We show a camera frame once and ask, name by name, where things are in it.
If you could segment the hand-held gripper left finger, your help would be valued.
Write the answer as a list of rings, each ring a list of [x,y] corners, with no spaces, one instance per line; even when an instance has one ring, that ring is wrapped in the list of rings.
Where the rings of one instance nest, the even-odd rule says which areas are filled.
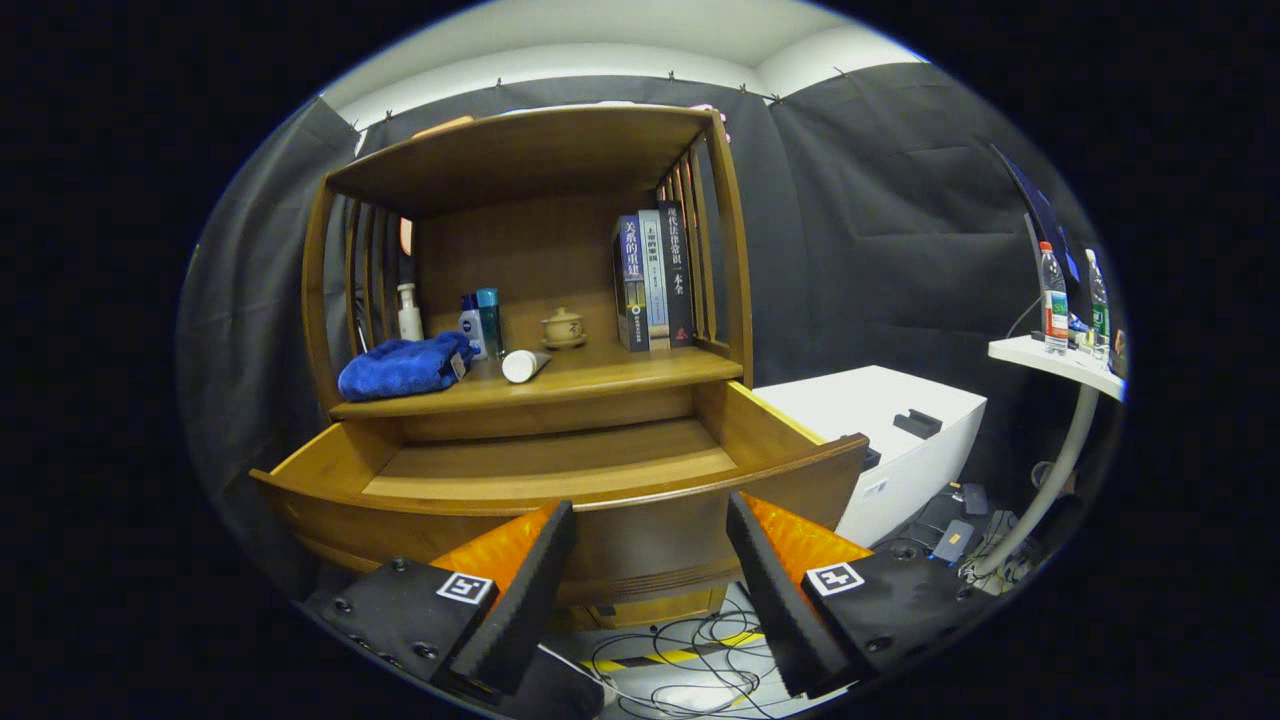
[[[411,682],[497,701],[522,684],[576,539],[559,498],[434,559],[393,555],[303,611]]]

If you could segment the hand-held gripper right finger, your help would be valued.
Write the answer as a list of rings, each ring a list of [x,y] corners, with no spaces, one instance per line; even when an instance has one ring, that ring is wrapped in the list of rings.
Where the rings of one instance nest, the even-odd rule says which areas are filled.
[[[726,532],[790,694],[909,667],[991,609],[988,592],[925,551],[872,552],[750,495],[730,495]]]

